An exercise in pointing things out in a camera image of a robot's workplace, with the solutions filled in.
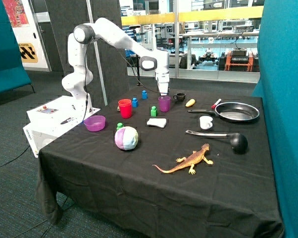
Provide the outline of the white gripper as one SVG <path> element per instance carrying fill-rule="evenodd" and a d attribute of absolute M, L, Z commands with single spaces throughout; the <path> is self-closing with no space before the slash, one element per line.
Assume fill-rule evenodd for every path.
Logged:
<path fill-rule="evenodd" d="M 169 92 L 169 73 L 156 73 L 155 79 L 161 97 L 167 96 Z"/>

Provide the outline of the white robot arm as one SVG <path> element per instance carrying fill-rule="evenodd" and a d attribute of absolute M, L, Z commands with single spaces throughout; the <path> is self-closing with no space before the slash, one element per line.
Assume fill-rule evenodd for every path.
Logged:
<path fill-rule="evenodd" d="M 169 52 L 154 49 L 147 50 L 134 41 L 116 24 L 106 18 L 99 18 L 94 23 L 80 24 L 68 36 L 68 63 L 74 71 L 62 80 L 63 88 L 74 97 L 74 108 L 78 115 L 92 115 L 93 107 L 90 95 L 85 87 L 93 80 L 88 69 L 86 54 L 88 46 L 102 39 L 117 49 L 131 50 L 140 56 L 140 67 L 144 71 L 155 71 L 157 86 L 161 95 L 168 94 L 169 88 Z"/>

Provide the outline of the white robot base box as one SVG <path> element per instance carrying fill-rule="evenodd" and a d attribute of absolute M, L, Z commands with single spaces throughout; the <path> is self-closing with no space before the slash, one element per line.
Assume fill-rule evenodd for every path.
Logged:
<path fill-rule="evenodd" d="M 61 96 L 27 111 L 30 123 L 23 131 L 37 158 L 39 151 L 55 139 L 89 118 L 99 108 L 94 108 L 91 102 L 77 101 L 72 96 Z"/>

